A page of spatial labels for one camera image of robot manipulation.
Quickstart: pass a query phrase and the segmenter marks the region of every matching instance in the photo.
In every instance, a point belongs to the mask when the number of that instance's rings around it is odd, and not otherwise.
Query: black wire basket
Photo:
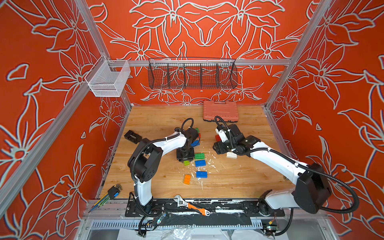
[[[151,89],[233,89],[237,87],[235,59],[150,58]]]

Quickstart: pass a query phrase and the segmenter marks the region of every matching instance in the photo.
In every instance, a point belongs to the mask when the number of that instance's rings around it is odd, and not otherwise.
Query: orange wall
[[[0,187],[100,57],[73,1],[3,3]],[[74,237],[125,113],[121,98],[87,94],[0,220],[1,239]]]
[[[317,2],[87,0],[112,59],[128,60],[289,58]],[[238,87],[225,91],[151,90],[146,68],[131,69],[133,78],[125,89],[135,104],[201,104],[208,99],[263,104],[283,66],[240,67]]]
[[[341,239],[384,238],[384,3],[334,1],[272,107],[294,157],[317,162],[360,197],[331,214]],[[348,208],[332,183],[327,205]]]

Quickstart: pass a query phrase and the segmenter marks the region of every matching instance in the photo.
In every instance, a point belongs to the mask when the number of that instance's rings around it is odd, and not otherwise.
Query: toolbox
[[[226,122],[237,122],[239,114],[236,102],[229,101],[204,101],[203,119],[207,122],[215,121],[215,116],[220,116]]]

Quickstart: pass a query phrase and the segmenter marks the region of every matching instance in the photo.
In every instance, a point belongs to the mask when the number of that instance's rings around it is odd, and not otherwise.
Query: metal wire basket
[[[84,78],[96,97],[119,97],[129,78],[127,60],[120,61],[118,68],[110,66],[111,62],[102,55]]]
[[[235,59],[150,58],[151,89],[233,89],[237,86]]]

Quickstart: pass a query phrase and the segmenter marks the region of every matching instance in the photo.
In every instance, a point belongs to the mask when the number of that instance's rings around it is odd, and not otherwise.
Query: wooden work surface
[[[253,135],[270,147],[280,150],[265,114],[260,106],[239,106],[239,121],[236,123],[245,137]],[[152,178],[154,198],[173,198],[180,194],[183,198],[258,198],[268,189],[289,188],[292,183],[284,180],[276,170],[247,156],[237,159],[218,155],[212,149],[215,140],[215,122],[203,121],[203,106],[135,106],[128,117],[124,133],[133,130],[143,138],[150,140],[164,138],[181,127],[187,118],[193,118],[194,128],[201,133],[200,145],[195,153],[204,152],[207,166],[200,171],[207,171],[208,178],[196,178],[194,161],[189,166],[176,159],[176,151],[162,157],[156,175]],[[119,198],[128,198],[134,191],[128,159],[137,145],[121,137],[111,168],[108,172],[101,195],[107,193],[114,184],[120,184],[122,191]],[[184,184],[185,174],[192,175],[190,184]]]

